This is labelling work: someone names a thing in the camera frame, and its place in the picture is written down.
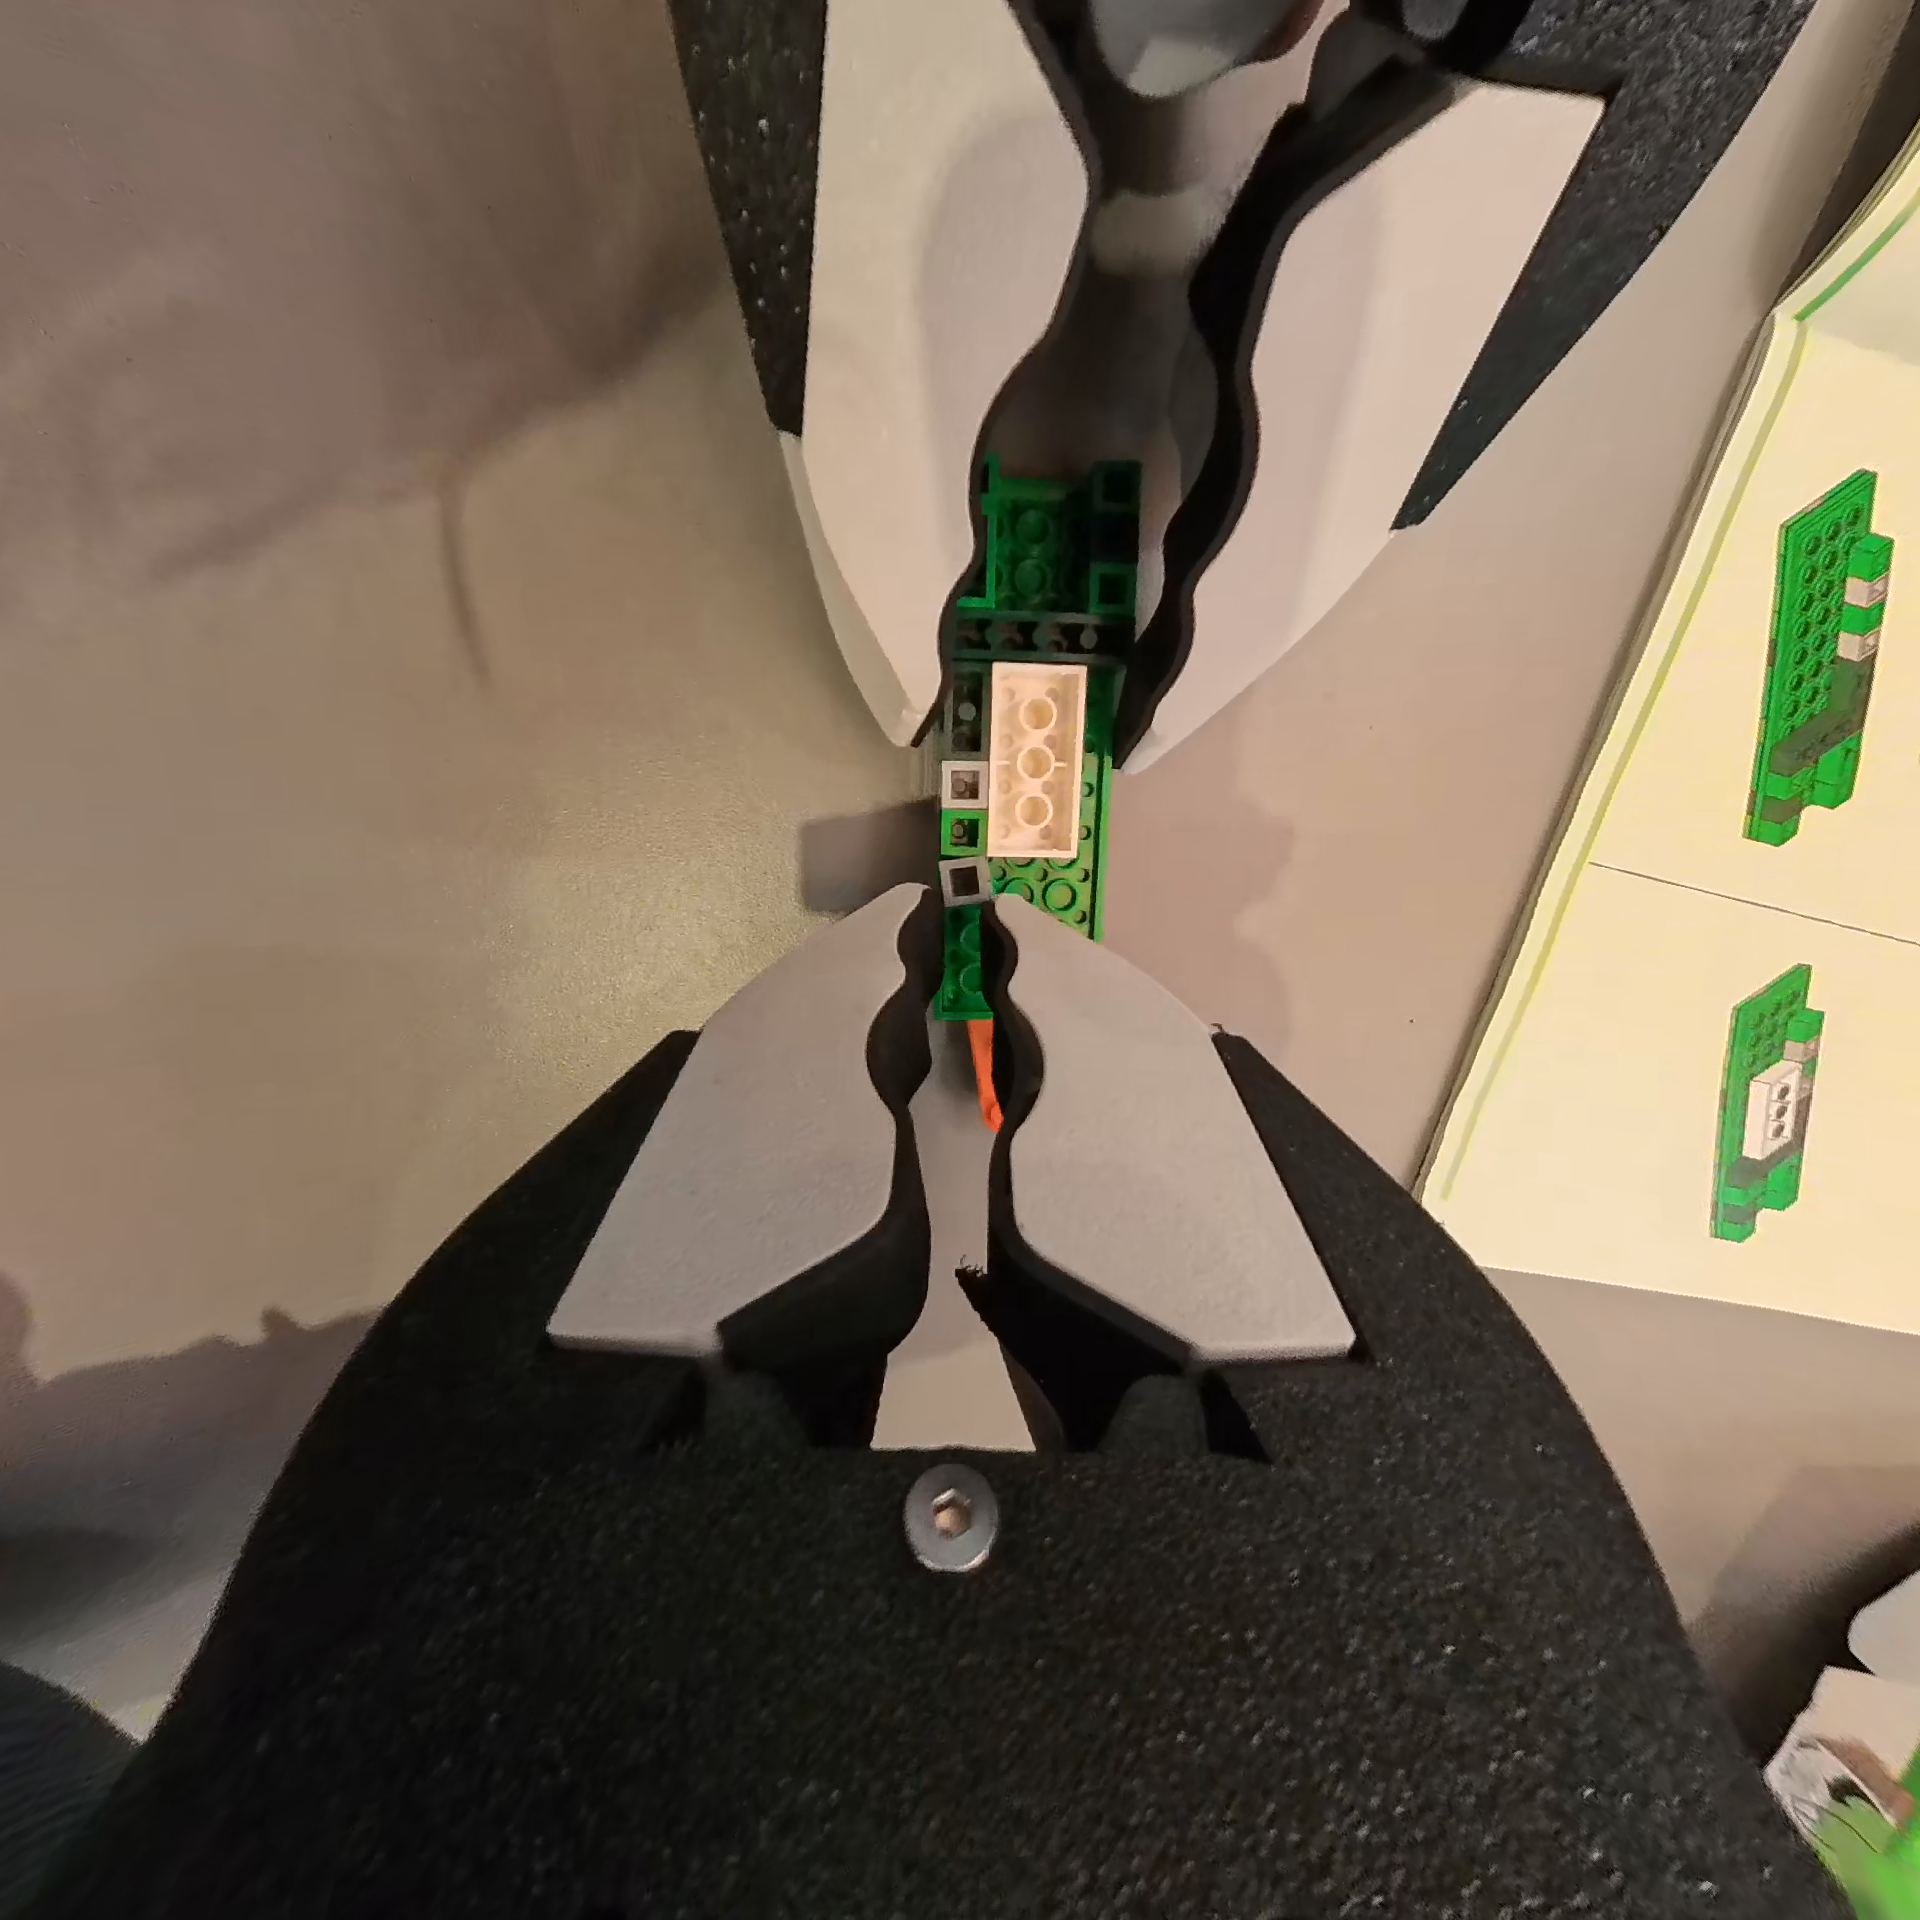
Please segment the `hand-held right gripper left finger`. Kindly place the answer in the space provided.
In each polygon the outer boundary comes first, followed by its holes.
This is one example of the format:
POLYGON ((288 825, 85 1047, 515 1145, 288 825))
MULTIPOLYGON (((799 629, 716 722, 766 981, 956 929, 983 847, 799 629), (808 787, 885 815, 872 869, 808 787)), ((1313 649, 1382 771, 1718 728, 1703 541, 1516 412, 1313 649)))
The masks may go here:
POLYGON ((559 1349, 771 1379, 808 1437, 868 1448, 925 1308, 911 1098, 939 899, 902 882, 816 929, 701 1028, 545 1322, 559 1349))

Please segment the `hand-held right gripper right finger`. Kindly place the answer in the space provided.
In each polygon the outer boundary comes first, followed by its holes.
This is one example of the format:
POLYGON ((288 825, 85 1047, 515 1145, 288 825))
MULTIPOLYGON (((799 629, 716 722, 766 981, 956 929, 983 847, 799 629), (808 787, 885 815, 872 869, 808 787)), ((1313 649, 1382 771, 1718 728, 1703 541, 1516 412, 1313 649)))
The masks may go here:
POLYGON ((1236 1367, 1345 1364, 1356 1329, 1212 1028, 1028 899, 983 931, 1002 1127, 963 1292, 1042 1451, 1095 1451, 1139 1379, 1261 1455, 1236 1367))

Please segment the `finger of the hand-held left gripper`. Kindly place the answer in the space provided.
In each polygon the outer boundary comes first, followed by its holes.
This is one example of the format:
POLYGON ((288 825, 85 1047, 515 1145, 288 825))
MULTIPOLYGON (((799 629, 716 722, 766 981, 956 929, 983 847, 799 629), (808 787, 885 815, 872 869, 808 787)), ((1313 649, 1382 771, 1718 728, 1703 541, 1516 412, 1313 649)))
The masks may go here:
POLYGON ((1343 8, 1189 277, 1213 415, 1118 762, 1151 765, 1356 587, 1602 117, 1485 79, 1523 8, 1343 8))
POLYGON ((829 2, 799 429, 779 435, 856 692, 911 745, 973 564, 973 467, 1085 259, 1091 125, 1036 2, 829 2))

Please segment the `green brick assembly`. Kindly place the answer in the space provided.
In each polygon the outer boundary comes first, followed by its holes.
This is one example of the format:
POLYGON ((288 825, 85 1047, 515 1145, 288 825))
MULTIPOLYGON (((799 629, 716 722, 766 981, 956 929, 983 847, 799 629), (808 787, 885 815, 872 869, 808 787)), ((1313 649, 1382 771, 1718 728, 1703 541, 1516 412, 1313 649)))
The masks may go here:
MULTIPOLYGON (((1076 479, 981 462, 983 558, 946 622, 949 682, 933 711, 939 859, 986 858, 993 898, 1028 899, 1102 938, 1113 721, 1135 649, 1139 467, 1076 479)), ((981 907, 946 907, 942 1022, 991 1017, 981 907)))

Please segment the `green instruction booklet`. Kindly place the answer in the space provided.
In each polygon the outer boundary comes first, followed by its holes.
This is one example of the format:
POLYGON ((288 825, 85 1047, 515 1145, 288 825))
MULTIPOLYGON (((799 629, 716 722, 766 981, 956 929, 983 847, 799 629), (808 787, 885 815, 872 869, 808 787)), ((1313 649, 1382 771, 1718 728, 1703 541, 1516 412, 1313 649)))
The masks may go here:
POLYGON ((1916 135, 1763 329, 1419 1199, 1916 1332, 1916 135))

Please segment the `green and white brick cluster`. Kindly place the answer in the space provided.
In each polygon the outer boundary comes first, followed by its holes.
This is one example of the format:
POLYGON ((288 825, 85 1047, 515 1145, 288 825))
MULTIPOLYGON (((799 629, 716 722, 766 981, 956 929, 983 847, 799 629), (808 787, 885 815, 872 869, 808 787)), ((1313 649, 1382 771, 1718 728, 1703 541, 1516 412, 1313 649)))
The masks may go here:
POLYGON ((1916 1914, 1916 1577, 1848 1625, 1766 1784, 1856 1917, 1916 1914))

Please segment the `dark knit clothing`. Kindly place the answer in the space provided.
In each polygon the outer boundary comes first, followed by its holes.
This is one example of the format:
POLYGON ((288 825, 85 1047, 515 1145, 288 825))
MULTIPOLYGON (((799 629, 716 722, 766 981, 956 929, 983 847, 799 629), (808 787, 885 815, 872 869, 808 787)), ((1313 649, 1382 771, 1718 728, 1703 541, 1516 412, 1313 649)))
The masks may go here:
POLYGON ((25 1909, 135 1755, 105 1714, 2 1662, 2 1917, 25 1909))

